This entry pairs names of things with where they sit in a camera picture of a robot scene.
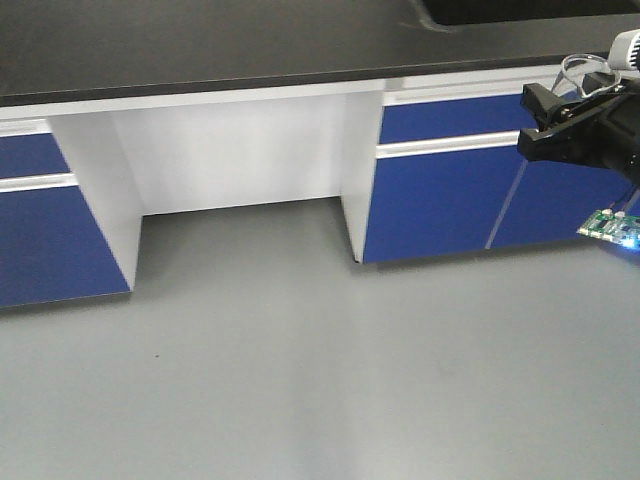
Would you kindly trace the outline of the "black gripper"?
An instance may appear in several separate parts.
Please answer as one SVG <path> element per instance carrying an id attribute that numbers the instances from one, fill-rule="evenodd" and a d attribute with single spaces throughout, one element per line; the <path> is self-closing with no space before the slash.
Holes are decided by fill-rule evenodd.
<path id="1" fill-rule="evenodd" d="M 521 106 L 536 129 L 521 129 L 517 151 L 530 162 L 582 163 L 609 169 L 632 183 L 639 182 L 639 80 L 612 74 L 588 74 L 588 93 L 606 86 L 603 94 L 566 99 L 538 83 L 523 86 Z"/>

